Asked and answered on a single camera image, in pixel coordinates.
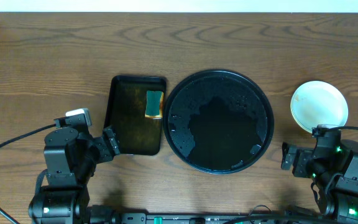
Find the green and yellow sponge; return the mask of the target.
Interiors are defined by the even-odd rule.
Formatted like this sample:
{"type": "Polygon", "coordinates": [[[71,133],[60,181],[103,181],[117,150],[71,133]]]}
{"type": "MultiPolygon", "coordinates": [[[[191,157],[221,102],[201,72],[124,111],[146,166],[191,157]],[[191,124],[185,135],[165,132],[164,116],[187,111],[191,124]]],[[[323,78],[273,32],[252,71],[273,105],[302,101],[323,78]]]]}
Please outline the green and yellow sponge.
{"type": "Polygon", "coordinates": [[[150,119],[161,119],[163,117],[163,97],[162,91],[146,92],[145,117],[150,119]]]}

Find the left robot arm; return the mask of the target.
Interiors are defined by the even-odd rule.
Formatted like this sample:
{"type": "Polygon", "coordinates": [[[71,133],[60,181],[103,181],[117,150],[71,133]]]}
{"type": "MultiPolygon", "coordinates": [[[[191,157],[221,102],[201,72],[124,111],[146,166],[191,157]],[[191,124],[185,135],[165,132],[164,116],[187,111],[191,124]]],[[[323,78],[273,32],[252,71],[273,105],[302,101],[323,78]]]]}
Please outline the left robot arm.
{"type": "Polygon", "coordinates": [[[32,223],[120,223],[121,216],[111,207],[88,205],[87,188],[96,166],[118,154],[119,143],[111,127],[98,138],[86,126],[49,133],[44,147],[47,169],[37,178],[28,209],[32,223]]]}

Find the light blue plate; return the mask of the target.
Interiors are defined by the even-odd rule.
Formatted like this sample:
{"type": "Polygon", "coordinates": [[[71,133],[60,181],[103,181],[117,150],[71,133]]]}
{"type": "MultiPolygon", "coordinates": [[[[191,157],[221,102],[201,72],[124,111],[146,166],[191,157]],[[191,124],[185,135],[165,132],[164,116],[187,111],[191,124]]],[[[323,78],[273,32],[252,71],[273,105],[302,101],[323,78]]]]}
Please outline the light blue plate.
{"type": "Polygon", "coordinates": [[[343,94],[322,81],[300,85],[291,98],[290,111],[295,122],[309,133],[320,124],[329,128],[344,126],[349,116],[343,94]]]}

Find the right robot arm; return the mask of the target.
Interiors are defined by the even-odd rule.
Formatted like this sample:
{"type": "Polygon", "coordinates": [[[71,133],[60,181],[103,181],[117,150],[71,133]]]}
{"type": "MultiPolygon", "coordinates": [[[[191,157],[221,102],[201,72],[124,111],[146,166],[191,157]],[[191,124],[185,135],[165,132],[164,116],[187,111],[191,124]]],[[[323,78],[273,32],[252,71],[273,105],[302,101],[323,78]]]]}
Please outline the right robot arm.
{"type": "Polygon", "coordinates": [[[295,177],[312,180],[314,200],[323,218],[339,223],[358,223],[358,142],[341,138],[344,129],[316,127],[314,148],[282,144],[281,169],[295,177]]]}

